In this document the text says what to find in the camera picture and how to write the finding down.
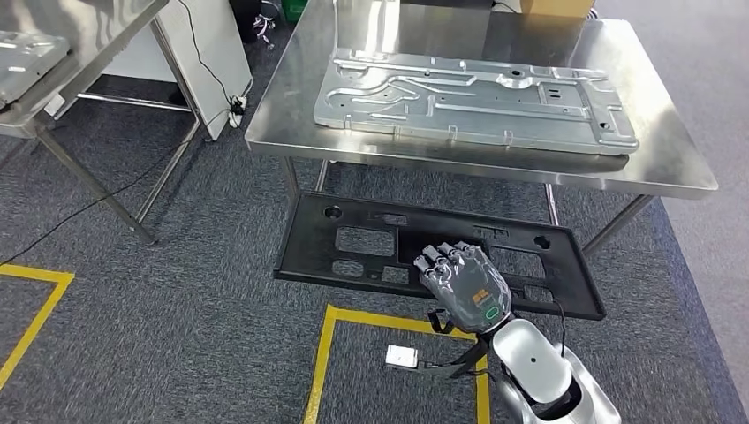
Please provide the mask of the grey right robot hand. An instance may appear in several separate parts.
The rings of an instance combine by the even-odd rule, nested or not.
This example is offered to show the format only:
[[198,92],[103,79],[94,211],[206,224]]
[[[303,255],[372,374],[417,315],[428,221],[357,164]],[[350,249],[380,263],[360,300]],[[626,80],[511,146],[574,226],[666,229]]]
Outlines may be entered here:
[[465,333],[487,333],[510,317],[509,285],[479,246],[464,241],[428,245],[413,265],[452,324]]

